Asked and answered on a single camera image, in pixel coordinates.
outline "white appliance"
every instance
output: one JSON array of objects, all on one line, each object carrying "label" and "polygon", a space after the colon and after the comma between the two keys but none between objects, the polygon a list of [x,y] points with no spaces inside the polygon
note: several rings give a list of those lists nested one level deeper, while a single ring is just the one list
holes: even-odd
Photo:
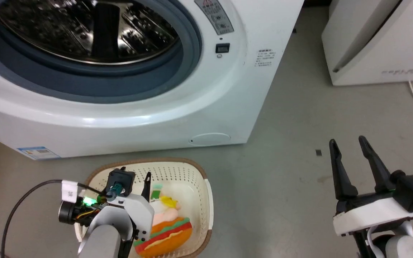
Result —
[{"label": "white appliance", "polygon": [[323,47],[335,86],[413,81],[413,0],[335,0]]},{"label": "white appliance", "polygon": [[0,0],[0,142],[32,159],[245,143],[302,4]]}]

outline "cable tag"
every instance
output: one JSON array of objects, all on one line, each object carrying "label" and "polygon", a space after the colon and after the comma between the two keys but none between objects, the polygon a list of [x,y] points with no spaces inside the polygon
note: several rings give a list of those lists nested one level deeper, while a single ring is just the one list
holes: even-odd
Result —
[{"label": "cable tag", "polygon": [[76,203],[77,201],[77,182],[62,180],[62,200]]}]

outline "washing machine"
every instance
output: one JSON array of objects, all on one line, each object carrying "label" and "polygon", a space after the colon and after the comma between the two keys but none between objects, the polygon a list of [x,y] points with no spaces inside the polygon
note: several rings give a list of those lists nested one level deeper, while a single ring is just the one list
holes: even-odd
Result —
[{"label": "washing machine", "polygon": [[0,142],[32,159],[245,143],[302,4],[0,0]]}]

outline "concrete floor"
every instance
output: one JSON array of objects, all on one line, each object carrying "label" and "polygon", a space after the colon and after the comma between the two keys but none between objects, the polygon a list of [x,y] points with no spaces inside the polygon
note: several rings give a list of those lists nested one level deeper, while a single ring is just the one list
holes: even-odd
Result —
[{"label": "concrete floor", "polygon": [[[413,173],[413,98],[406,83],[335,88],[320,34],[326,8],[304,9],[254,132],[245,145],[33,161],[0,144],[0,241],[7,215],[37,183],[83,181],[101,165],[186,157],[205,168],[215,204],[213,237],[201,257],[356,257],[337,237],[328,141],[335,138],[360,193],[374,179],[357,141],[365,135],[389,170]],[[316,156],[315,149],[323,155]],[[73,258],[72,226],[57,221],[59,186],[30,196],[10,226],[12,258]]]}]

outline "perforated basket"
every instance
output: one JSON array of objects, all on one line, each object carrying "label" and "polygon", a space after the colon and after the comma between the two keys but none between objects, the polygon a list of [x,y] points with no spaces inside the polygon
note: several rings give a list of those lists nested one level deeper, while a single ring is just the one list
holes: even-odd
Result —
[{"label": "perforated basket", "polygon": [[[179,216],[190,218],[192,224],[190,239],[174,252],[167,253],[162,257],[196,257],[202,252],[210,241],[213,228],[213,195],[202,167],[192,160],[182,158],[126,161],[106,165],[95,170],[85,183],[95,189],[104,189],[109,172],[121,167],[126,167],[126,171],[136,173],[132,193],[141,193],[146,174],[151,172],[151,185],[161,183],[163,185],[162,193],[181,204]],[[90,198],[97,196],[89,190],[85,191],[84,195]],[[75,224],[74,229],[77,239],[81,242],[87,228]],[[139,257],[134,248],[132,248],[129,257]]]}]

